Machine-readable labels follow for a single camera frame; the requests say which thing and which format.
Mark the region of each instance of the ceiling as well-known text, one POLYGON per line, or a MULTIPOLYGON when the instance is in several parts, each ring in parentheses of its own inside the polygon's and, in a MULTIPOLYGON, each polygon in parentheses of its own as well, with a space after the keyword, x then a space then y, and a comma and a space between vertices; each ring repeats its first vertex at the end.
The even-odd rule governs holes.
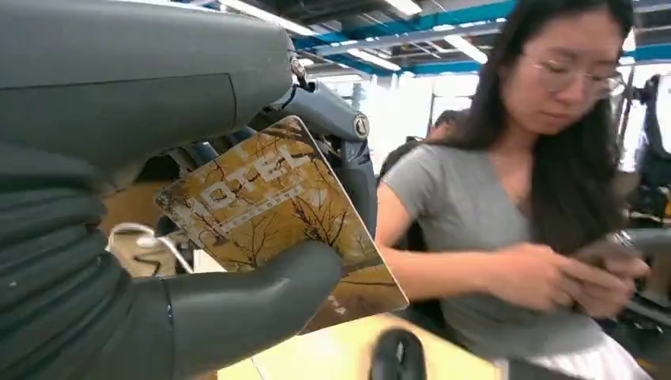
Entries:
MULTIPOLYGON (((228 12, 253 6, 309 28, 298 32, 289 28, 289 32, 299 55, 305 63, 311 63, 308 72, 316 75, 390 75, 405 71, 421 75, 477 70, 479 64, 474 58, 480 57, 478 51, 482 55, 491 48, 515 3, 514 0, 245 0, 241 7, 237 0, 180 2, 216 9, 223 3, 228 12)), ((626 53, 631 57, 629 60, 671 59, 671 0, 638 0, 635 7, 636 49, 626 53)))

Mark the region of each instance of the white skirt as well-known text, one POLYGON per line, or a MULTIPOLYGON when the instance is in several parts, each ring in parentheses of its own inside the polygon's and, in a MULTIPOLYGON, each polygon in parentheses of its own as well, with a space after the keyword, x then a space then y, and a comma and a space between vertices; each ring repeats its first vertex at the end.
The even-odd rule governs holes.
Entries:
MULTIPOLYGON (((619 343, 605 335, 603 344, 570 354, 527 358, 531 363, 585 380, 652 380, 619 343)), ((506 367, 505 363, 497 364, 506 367)))

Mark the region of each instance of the woman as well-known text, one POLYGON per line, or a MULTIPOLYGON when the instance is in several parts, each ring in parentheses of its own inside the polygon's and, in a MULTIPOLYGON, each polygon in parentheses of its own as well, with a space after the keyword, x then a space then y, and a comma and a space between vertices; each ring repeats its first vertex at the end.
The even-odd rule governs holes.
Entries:
POLYGON ((616 315, 647 266, 610 260, 604 271, 569 256, 622 226, 608 94, 632 22, 625 0, 519 0, 468 120, 406 155, 378 189, 387 264, 411 300, 440 298, 478 355, 647 378, 592 319, 616 315), (413 221, 443 254, 392 248, 413 221))
MULTIPOLYGON (((444 139, 452 130, 454 124, 456 124, 458 120, 464 119, 465 115, 467 115, 466 111, 453 111, 451 109, 443 111, 443 113, 441 113, 434 125, 431 127, 425 141, 444 139)), ((394 164, 396 164, 404 155, 408 154, 409 151, 413 150, 418 145, 418 141, 411 140, 407 141, 405 144, 399 146, 395 150, 392 150, 380 168, 380 177, 383 177, 394 164)))

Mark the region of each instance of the smartphone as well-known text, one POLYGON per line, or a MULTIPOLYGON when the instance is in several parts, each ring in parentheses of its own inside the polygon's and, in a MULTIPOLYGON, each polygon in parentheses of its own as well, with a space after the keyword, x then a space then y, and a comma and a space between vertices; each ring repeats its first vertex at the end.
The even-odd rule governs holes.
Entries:
POLYGON ((631 259, 640 256, 640 251, 632 245, 624 244, 619 238, 609 236, 579 249, 571 255, 571 258, 598 268, 605 268, 607 258, 631 259))

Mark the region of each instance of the woman's hand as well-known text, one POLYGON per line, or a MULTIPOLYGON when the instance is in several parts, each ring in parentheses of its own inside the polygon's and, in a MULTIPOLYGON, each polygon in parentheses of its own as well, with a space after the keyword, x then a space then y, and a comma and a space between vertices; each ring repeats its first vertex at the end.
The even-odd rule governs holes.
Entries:
POLYGON ((521 244, 491 255, 487 291, 515 305, 540 311, 570 307, 584 279, 608 287, 621 281, 602 270, 555 253, 546 245, 521 244))
POLYGON ((575 297, 583 311, 594 318, 619 314, 634 294, 634 280, 647 276, 650 270, 645 261, 635 257, 606 259, 605 264, 610 277, 608 282, 582 279, 582 291, 575 297))

